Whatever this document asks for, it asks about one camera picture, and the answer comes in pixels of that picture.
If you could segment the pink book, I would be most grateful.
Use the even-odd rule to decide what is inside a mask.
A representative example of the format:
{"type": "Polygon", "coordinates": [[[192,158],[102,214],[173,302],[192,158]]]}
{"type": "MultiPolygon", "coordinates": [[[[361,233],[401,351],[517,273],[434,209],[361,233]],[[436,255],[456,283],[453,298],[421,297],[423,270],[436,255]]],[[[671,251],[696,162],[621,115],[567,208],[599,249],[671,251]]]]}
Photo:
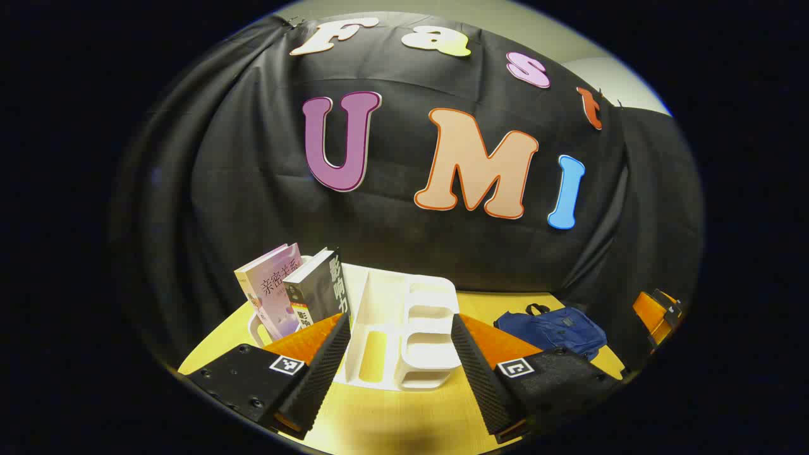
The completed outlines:
{"type": "Polygon", "coordinates": [[[289,302],[284,279],[301,265],[298,244],[283,244],[237,268],[234,275],[272,341],[294,333],[298,317],[289,302]]]}

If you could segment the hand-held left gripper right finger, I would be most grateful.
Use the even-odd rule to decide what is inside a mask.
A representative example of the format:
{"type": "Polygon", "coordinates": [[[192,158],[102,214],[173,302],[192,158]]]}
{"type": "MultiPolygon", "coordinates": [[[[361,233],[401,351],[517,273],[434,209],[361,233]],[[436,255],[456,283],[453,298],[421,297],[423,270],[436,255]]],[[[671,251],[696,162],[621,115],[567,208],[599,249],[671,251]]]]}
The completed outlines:
{"type": "Polygon", "coordinates": [[[549,434],[607,399],[621,381],[568,348],[541,349],[465,314],[451,340],[498,443],[549,434]]]}

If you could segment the blue schoolbag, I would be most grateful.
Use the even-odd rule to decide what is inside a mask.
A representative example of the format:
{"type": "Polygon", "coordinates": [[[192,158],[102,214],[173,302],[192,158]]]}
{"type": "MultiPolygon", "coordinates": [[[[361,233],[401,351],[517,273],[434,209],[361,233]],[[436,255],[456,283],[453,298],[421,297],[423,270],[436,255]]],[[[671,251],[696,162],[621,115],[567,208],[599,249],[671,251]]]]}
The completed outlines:
{"type": "Polygon", "coordinates": [[[494,327],[538,349],[566,348],[589,361],[607,345],[603,329],[573,307],[552,310],[531,303],[523,313],[504,313],[494,327]]]}

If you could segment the black book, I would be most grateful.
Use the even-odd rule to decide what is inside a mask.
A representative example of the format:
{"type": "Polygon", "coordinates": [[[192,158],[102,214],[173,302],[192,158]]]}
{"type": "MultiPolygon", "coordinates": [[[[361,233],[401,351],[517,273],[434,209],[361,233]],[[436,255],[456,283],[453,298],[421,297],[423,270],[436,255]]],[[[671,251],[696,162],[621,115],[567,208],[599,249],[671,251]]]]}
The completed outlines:
{"type": "Polygon", "coordinates": [[[283,283],[300,329],[340,313],[351,314],[338,248],[324,248],[283,283]]]}

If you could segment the white bookshelf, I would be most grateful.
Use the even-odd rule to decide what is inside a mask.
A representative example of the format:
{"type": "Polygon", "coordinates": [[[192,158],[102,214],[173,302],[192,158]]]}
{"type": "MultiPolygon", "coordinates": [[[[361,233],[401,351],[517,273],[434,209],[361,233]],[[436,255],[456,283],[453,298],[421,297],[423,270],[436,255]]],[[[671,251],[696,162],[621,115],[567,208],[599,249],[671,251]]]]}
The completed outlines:
{"type": "MultiPolygon", "coordinates": [[[[454,284],[342,263],[351,338],[335,382],[381,391],[430,391],[459,365],[450,340],[459,313],[454,284]]],[[[260,342],[255,314],[249,331],[260,342]]]]}

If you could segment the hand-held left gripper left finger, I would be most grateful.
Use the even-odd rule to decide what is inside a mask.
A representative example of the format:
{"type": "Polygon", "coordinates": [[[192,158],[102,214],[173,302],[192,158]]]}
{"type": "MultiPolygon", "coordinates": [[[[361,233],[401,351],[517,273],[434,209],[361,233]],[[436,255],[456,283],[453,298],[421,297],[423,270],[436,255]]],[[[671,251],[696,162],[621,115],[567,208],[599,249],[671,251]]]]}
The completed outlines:
{"type": "Polygon", "coordinates": [[[350,318],[337,313],[265,348],[234,346],[188,379],[257,425],[303,439],[350,338],[350,318]]]}

